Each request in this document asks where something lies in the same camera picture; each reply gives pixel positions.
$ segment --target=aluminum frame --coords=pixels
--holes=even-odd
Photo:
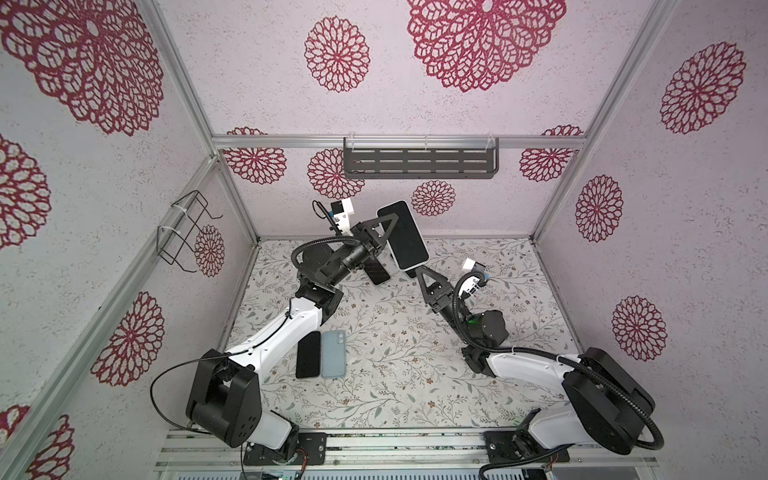
[[[587,141],[583,135],[225,135],[215,134],[216,148],[465,148],[483,149],[498,138],[499,148],[579,149]]]
[[[538,260],[538,264],[541,267],[541,271],[542,273],[544,273],[544,278],[547,280],[547,284],[549,285],[549,290],[552,292],[554,301],[557,303],[558,308],[560,309],[560,313],[563,316],[563,320],[565,320],[565,325],[568,326],[568,330],[571,332],[571,337],[573,338],[574,343],[576,344],[576,350],[579,353],[584,353],[584,344],[581,343],[581,339],[578,336],[578,332],[576,331],[576,328],[574,327],[574,324],[571,321],[571,316],[568,315],[568,310],[565,308],[565,302],[563,300],[562,294],[560,293],[560,288],[558,287],[557,283],[554,281],[554,277],[551,275],[551,273],[549,272],[549,269],[547,268],[547,264],[544,261],[544,256],[541,254],[541,249],[533,241],[531,241],[531,244],[533,246],[533,252],[536,254],[536,259]]]
[[[232,296],[230,305],[227,308],[225,327],[221,333],[221,336],[219,336],[219,341],[217,342],[217,347],[220,352],[223,352],[227,348],[227,342],[230,339],[230,334],[232,333],[232,328],[235,325],[235,320],[237,320],[237,314],[240,311],[240,305],[243,303],[245,290],[248,287],[250,274],[253,271],[253,265],[256,264],[258,255],[259,244],[256,244],[250,248],[248,260],[246,260],[245,265],[243,266],[243,271],[240,273],[240,278],[237,280],[237,288],[235,289],[235,294]]]
[[[483,432],[499,428],[428,429],[307,429],[302,432],[328,434],[325,465],[312,470],[391,470],[402,468],[445,469],[478,468],[488,463]],[[635,449],[617,455],[597,445],[581,445],[569,450],[577,467],[655,467],[650,450]],[[531,464],[537,468],[541,464]],[[284,471],[300,466],[280,466]],[[156,472],[240,470],[240,449],[230,449],[210,435],[168,432],[157,458]]]
[[[199,190],[216,173],[216,162],[206,159],[184,188],[182,195]],[[179,222],[184,212],[169,208],[161,224]],[[0,457],[0,478],[22,478],[45,439],[54,429],[58,417],[76,392],[81,379],[90,371],[104,344],[114,333],[120,321],[136,297],[144,281],[149,277],[160,257],[155,250],[154,230],[144,242],[139,254],[123,273],[120,280],[93,315],[88,326],[75,341],[67,355],[59,363],[51,378],[37,395],[29,411],[9,439]]]
[[[184,67],[178,48],[176,47],[173,38],[170,36],[160,7],[155,0],[135,0],[135,3],[139,14],[147,25],[147,29],[157,46],[157,50],[160,52],[160,57],[162,58],[163,63],[165,63],[167,76],[170,77],[171,81],[174,83],[176,91],[180,96],[181,103],[192,121],[194,130],[197,132],[197,136],[205,146],[208,154],[211,157],[216,158],[224,167],[222,168],[226,178],[226,181],[224,182],[224,190],[232,201],[232,204],[235,206],[235,211],[240,217],[241,225],[245,227],[251,243],[257,243],[259,241],[259,235],[254,226],[253,219],[250,217],[248,209],[243,202],[243,198],[240,196],[240,192],[235,186],[232,172],[226,167],[227,162],[224,161],[219,150],[214,146],[209,126],[210,124],[208,123],[203,108],[200,106],[200,100],[189,79],[187,69]]]
[[[541,241],[550,229],[552,222],[573,191],[576,182],[589,164],[592,152],[600,144],[609,125],[616,117],[619,107],[624,103],[624,99],[629,94],[637,77],[640,76],[651,52],[666,30],[678,3],[679,0],[654,0],[648,9],[640,30],[637,31],[627,55],[621,62],[605,98],[603,98],[597,113],[587,127],[586,143],[582,149],[574,153],[574,156],[566,164],[554,193],[550,196],[547,206],[536,222],[533,233],[534,244]]]

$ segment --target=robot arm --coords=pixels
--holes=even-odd
[[[581,356],[555,355],[501,347],[508,338],[502,312],[472,313],[465,304],[478,287],[485,285],[485,266],[468,259],[462,270],[466,274],[456,287],[425,266],[416,269],[416,276],[432,311],[445,318],[468,344],[462,354],[469,368],[491,377],[544,386],[570,400],[570,405],[558,409],[531,411],[511,434],[513,451],[520,455],[519,459],[576,443],[598,443],[623,455],[635,445],[653,449],[663,445],[657,429],[653,444],[638,441],[644,425],[653,424],[649,415],[655,408],[654,401],[606,352],[590,348]]]
[[[230,447],[245,441],[263,445],[264,455],[278,462],[295,453],[298,426],[275,412],[262,412],[259,377],[335,313],[342,298],[336,285],[383,251],[398,221],[389,214],[349,227],[351,204],[344,207],[341,230],[348,236],[314,240],[293,251],[300,286],[289,306],[226,354],[211,349],[198,363],[187,417]],[[384,225],[379,233],[376,228]],[[333,250],[330,243],[342,245]]]

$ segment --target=floor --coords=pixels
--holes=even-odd
[[[299,241],[264,241],[230,336],[252,335],[287,306],[298,286],[290,253]],[[573,353],[574,340],[528,240],[427,240],[432,269],[452,282],[471,257],[494,281],[473,297],[472,310],[505,314],[506,344]],[[339,309],[323,332],[346,331],[342,379],[295,378],[296,349],[263,379],[262,403],[307,428],[511,426],[538,406],[567,399],[526,382],[474,374],[458,337],[422,301],[415,279],[379,260],[392,276],[373,286],[363,271],[342,282]]]

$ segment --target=red mandala pattern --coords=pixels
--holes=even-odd
[[[722,41],[697,51],[672,75],[661,98],[661,121],[676,134],[711,124],[736,98],[744,68],[736,44]]]
[[[256,128],[235,128],[229,135],[265,135]],[[282,148],[234,148],[221,151],[232,171],[255,184],[271,184],[286,173]]]
[[[576,226],[581,235],[591,242],[605,240],[619,226],[621,208],[619,183],[608,175],[588,181],[576,202]]]
[[[304,42],[304,58],[312,77],[330,91],[349,91],[368,73],[368,44],[356,25],[339,17],[315,24]]]
[[[194,258],[205,276],[216,276],[224,265],[224,240],[213,225],[206,225],[194,242]]]
[[[0,31],[79,121],[133,135],[159,115],[163,70],[131,0],[0,0]]]
[[[50,211],[51,191],[38,162],[0,135],[0,250],[34,237]]]
[[[163,346],[165,319],[157,300],[148,292],[139,293],[133,308],[91,367],[99,383],[126,386],[149,370]]]
[[[27,415],[28,411],[29,406],[14,405],[0,413],[0,449],[11,438],[11,434],[16,430],[16,425],[24,418],[24,415]]]
[[[444,87],[488,90],[528,67],[565,0],[408,0],[414,55]]]
[[[72,436],[74,428],[69,425],[69,415],[58,419],[56,430],[48,434],[43,449],[27,468],[28,480],[61,480],[69,472],[69,460],[74,452]]]
[[[346,177],[342,155],[338,148],[319,151],[306,168],[306,175],[315,190],[336,200],[354,197],[366,185],[365,180]]]
[[[653,360],[667,346],[667,324],[645,298],[628,296],[620,301],[611,323],[621,349],[637,360]]]
[[[582,135],[584,132],[573,125],[558,125],[546,130],[543,135]],[[520,171],[523,176],[545,182],[560,177],[565,164],[574,151],[570,148],[527,148],[520,157]]]
[[[453,187],[440,180],[424,182],[411,195],[413,209],[427,217],[444,214],[453,206],[454,200],[456,192]]]

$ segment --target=blue smartphone case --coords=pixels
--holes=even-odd
[[[324,332],[320,357],[320,375],[338,379],[346,374],[346,334],[344,330]]]

